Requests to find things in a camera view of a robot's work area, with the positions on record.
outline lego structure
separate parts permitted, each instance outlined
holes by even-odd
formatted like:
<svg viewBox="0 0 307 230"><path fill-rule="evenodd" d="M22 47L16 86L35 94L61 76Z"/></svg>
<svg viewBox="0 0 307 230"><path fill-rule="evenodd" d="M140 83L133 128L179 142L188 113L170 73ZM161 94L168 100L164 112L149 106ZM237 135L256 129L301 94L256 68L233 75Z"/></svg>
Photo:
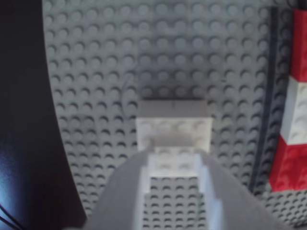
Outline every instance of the lego structure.
<svg viewBox="0 0 307 230"><path fill-rule="evenodd" d="M285 121L288 117L294 124L300 116L295 109L303 100L299 89L306 78L305 59L295 60L305 57L303 37L296 39L296 33L304 33L305 15L295 12L299 26L293 39L294 8L294 0L44 1L54 105L88 216L117 168L138 150L153 147L150 139L158 120L136 121L140 101L205 99L207 115L202 119L212 118L210 141L199 145L205 154L276 218L290 226L307 223L307 191L301 190L304 155L300 150L287 154L304 144L304 135L293 137L297 130ZM286 93L290 86L292 97ZM286 98L293 103L285 103ZM140 124L149 141L138 136ZM208 127L200 131L208 134ZM163 150L155 149L157 154ZM297 172L280 173L288 157ZM168 177L155 169L152 173L142 228L206 229L207 211L198 199L198 181L175 177L179 172ZM277 189L279 180L284 185Z"/></svg>
<svg viewBox="0 0 307 230"><path fill-rule="evenodd" d="M275 192L307 189L306 20L306 12L294 12L292 71L278 149L270 175Z"/></svg>

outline white lego brick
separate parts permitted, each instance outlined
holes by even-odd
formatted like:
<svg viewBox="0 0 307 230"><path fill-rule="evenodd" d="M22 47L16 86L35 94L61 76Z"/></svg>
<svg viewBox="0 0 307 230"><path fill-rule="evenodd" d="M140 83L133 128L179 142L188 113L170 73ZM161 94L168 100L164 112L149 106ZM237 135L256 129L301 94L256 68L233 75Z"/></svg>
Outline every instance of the white lego brick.
<svg viewBox="0 0 307 230"><path fill-rule="evenodd" d="M212 122L211 117L137 118L138 150L169 143L169 146L192 146L209 152Z"/></svg>
<svg viewBox="0 0 307 230"><path fill-rule="evenodd" d="M149 155L149 174L151 177L196 177L200 171L198 160L193 148L158 147Z"/></svg>
<svg viewBox="0 0 307 230"><path fill-rule="evenodd" d="M288 145L307 144L307 83L290 77L281 135Z"/></svg>

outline gray lego baseplate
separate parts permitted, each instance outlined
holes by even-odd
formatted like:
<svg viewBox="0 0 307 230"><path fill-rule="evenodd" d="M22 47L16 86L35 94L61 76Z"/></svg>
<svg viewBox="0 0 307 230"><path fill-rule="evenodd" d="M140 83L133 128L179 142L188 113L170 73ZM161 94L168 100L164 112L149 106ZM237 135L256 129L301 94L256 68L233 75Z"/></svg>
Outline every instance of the gray lego baseplate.
<svg viewBox="0 0 307 230"><path fill-rule="evenodd" d="M275 216L290 225L307 223L307 192L272 193L268 183L290 69L295 2L44 0L53 100L88 215L112 172L136 153L139 100L204 98L214 118L211 154ZM163 180L153 182L160 197L187 194L164 190ZM176 183L185 188L190 180ZM172 227L192 224L181 217L176 224L174 206L152 206L155 192L146 198L145 229L167 225L160 218L165 208ZM151 216L153 207L157 218ZM203 218L193 227L203 229Z"/></svg>

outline white lego tile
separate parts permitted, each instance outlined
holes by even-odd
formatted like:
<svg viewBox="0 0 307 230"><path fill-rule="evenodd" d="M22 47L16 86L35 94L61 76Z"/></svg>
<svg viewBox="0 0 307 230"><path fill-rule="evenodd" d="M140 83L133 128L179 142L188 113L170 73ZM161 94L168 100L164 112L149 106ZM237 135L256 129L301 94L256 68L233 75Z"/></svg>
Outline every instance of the white lego tile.
<svg viewBox="0 0 307 230"><path fill-rule="evenodd" d="M288 145L307 144L307 83L290 77L281 135Z"/></svg>

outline lego brick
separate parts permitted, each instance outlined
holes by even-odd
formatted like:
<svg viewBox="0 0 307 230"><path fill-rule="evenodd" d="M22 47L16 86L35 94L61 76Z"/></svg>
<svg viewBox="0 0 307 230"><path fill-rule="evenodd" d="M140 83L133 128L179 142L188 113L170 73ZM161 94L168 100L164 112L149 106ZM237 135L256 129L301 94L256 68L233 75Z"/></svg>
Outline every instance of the lego brick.
<svg viewBox="0 0 307 230"><path fill-rule="evenodd" d="M191 147L156 147L148 159L151 177L197 177L197 166Z"/></svg>
<svg viewBox="0 0 307 230"><path fill-rule="evenodd" d="M307 143L307 83L290 77L281 135L287 145Z"/></svg>
<svg viewBox="0 0 307 230"><path fill-rule="evenodd" d="M307 82L307 12L294 11L294 37L291 75L299 82Z"/></svg>
<svg viewBox="0 0 307 230"><path fill-rule="evenodd" d="M213 119L208 118L137 118L138 150L176 143L210 151Z"/></svg>
<svg viewBox="0 0 307 230"><path fill-rule="evenodd" d="M307 144L287 145L279 138L270 184L274 192L306 189Z"/></svg>

